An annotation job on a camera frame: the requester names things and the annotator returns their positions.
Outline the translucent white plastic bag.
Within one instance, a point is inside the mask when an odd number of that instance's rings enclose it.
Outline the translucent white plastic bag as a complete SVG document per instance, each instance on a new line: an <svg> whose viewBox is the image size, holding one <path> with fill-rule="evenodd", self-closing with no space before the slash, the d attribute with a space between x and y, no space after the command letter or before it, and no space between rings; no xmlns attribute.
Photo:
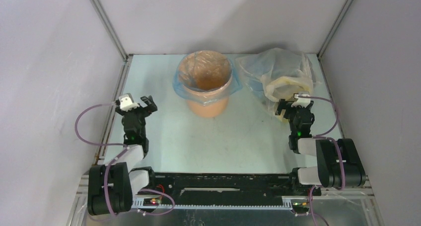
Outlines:
<svg viewBox="0 0 421 226"><path fill-rule="evenodd" d="M272 48L236 58L235 67L243 85L272 117L281 99L292 100L300 92L313 93L319 84L304 52Z"/></svg>

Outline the orange plastic trash bin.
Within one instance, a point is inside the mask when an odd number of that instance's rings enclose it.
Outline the orange plastic trash bin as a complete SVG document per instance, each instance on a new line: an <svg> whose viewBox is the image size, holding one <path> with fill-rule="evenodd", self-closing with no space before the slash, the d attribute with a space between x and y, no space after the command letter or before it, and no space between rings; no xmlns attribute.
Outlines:
<svg viewBox="0 0 421 226"><path fill-rule="evenodd" d="M216 51L196 51L179 63L173 88L186 100L193 113L213 118L228 105L233 77L233 67L226 55Z"/></svg>

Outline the blue plastic trash bag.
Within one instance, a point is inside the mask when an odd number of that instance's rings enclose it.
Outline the blue plastic trash bag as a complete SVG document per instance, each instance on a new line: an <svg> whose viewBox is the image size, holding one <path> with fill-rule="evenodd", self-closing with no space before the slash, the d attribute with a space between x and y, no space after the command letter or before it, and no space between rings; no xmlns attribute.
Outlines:
<svg viewBox="0 0 421 226"><path fill-rule="evenodd" d="M223 100L242 88L233 62L216 51L196 51L184 56L172 86L179 97L202 106Z"/></svg>

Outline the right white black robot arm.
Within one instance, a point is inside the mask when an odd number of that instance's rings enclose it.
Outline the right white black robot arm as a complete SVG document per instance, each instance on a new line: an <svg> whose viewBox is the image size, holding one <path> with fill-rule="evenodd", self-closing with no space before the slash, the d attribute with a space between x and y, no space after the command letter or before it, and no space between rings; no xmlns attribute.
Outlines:
<svg viewBox="0 0 421 226"><path fill-rule="evenodd" d="M311 111L313 104L309 97L298 97L295 101L280 99L275 112L288 121L290 150L295 154L314 156L317 161L316 166L292 170L289 190L294 195L302 195L309 185L337 189L362 187L367 176L353 140L311 134L315 121Z"/></svg>

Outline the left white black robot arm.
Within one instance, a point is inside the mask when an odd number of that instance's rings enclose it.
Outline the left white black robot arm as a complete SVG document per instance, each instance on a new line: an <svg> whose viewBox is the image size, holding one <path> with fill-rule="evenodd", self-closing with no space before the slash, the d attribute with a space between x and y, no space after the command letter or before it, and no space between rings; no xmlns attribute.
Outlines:
<svg viewBox="0 0 421 226"><path fill-rule="evenodd" d="M89 170L87 210L92 216L127 212L132 207L135 189L152 194L157 188L157 181L149 176L151 169L132 172L149 150L145 119L157 111L152 96L143 96L141 100L144 107L134 102L130 94L116 100L115 111L122 116L123 149L108 163Z"/></svg>

